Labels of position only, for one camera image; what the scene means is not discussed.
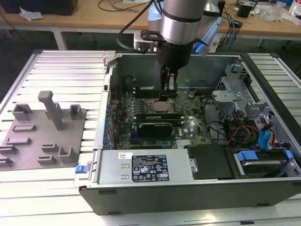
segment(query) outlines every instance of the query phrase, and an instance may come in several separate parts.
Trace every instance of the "gray fixture plate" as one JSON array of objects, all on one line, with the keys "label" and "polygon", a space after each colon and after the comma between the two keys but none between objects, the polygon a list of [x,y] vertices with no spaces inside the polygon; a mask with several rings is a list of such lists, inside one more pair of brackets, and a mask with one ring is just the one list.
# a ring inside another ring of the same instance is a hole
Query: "gray fixture plate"
[{"label": "gray fixture plate", "polygon": [[[57,131],[52,120],[49,120],[45,114],[46,110],[33,110],[32,113],[28,113],[29,121],[17,121],[14,120],[10,127],[2,146],[6,145],[7,140],[15,138],[30,138],[30,143],[27,145],[14,145],[18,151],[14,153],[6,153],[2,156],[8,157],[13,161],[11,166],[0,166],[0,171],[9,170],[31,170],[31,169],[47,169],[47,168],[64,168],[74,167],[78,163],[80,143],[83,134],[86,109],[82,109],[83,117],[77,120],[71,120],[69,109],[63,109],[63,130]],[[22,124],[34,124],[36,129],[34,131],[19,131],[14,132],[12,129],[15,126]],[[62,146],[63,149],[68,152],[70,146],[76,154],[76,158],[71,162],[63,163],[58,157],[58,151],[55,152],[43,152],[43,144],[57,144]],[[40,156],[53,155],[56,159],[56,163],[39,164],[37,160]]]}]

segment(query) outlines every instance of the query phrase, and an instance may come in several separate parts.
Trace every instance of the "metal chassis panel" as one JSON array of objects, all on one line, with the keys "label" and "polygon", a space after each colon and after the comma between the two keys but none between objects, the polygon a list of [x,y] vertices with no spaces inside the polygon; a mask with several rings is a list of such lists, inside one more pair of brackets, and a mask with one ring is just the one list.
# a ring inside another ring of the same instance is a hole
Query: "metal chassis panel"
[{"label": "metal chassis panel", "polygon": [[[233,56],[233,54],[214,55]],[[301,128],[256,64],[247,54],[237,56],[248,67],[284,124],[290,129],[298,144],[301,144]],[[79,193],[98,215],[270,206],[301,193],[301,178],[196,181],[168,186],[156,183],[156,186],[142,187],[142,185],[98,185],[95,183],[95,176],[94,183],[80,187]]]}]

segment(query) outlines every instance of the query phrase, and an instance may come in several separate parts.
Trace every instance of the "white table leg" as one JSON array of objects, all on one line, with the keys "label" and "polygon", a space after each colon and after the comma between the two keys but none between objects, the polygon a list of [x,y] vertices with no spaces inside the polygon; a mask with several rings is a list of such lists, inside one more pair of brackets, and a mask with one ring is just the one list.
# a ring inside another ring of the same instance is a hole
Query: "white table leg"
[{"label": "white table leg", "polygon": [[68,50],[62,31],[52,31],[59,50]]},{"label": "white table leg", "polygon": [[259,42],[258,42],[258,44],[257,44],[257,47],[258,47],[258,48],[262,48],[262,46],[263,46],[265,40],[266,40],[266,39],[260,39]]}]

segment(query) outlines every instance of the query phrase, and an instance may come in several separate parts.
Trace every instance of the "motherboard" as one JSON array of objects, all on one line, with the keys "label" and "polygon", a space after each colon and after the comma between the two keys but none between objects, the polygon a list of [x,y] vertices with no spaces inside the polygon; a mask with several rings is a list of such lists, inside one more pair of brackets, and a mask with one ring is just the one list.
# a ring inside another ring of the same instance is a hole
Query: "motherboard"
[{"label": "motherboard", "polygon": [[199,96],[179,90],[175,99],[137,98],[126,92],[115,105],[115,149],[183,148],[186,145],[211,144],[201,114]]}]

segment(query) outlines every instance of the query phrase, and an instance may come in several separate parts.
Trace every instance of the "blue cable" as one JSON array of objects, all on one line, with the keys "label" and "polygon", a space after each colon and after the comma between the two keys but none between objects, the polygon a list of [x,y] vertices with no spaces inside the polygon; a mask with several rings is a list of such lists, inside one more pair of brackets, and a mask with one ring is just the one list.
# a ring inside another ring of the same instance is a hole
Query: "blue cable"
[{"label": "blue cable", "polygon": [[231,20],[231,23],[232,23],[232,26],[233,26],[233,32],[232,32],[232,39],[231,39],[231,43],[229,44],[229,46],[228,46],[228,48],[227,48],[227,50],[226,50],[226,53],[230,50],[230,48],[231,48],[231,46],[232,46],[232,44],[233,44],[233,41],[234,41],[234,30],[235,30],[235,26],[234,26],[234,22],[233,22],[233,20],[232,20],[232,18],[230,18],[229,17],[229,19]]},{"label": "blue cable", "polygon": [[228,17],[228,16],[222,16],[223,18],[226,18],[226,19],[228,19],[228,20],[230,20],[231,21],[231,23],[232,23],[232,26],[233,26],[233,30],[232,30],[232,34],[231,34],[231,36],[232,36],[232,38],[230,39],[230,44],[229,44],[229,46],[228,46],[228,48],[227,48],[227,50],[226,50],[226,53],[229,51],[229,49],[231,48],[231,46],[232,46],[232,44],[233,44],[233,41],[234,41],[234,30],[235,30],[235,26],[234,26],[234,22],[233,22],[233,20],[232,20],[232,18],[230,18],[230,17]]}]

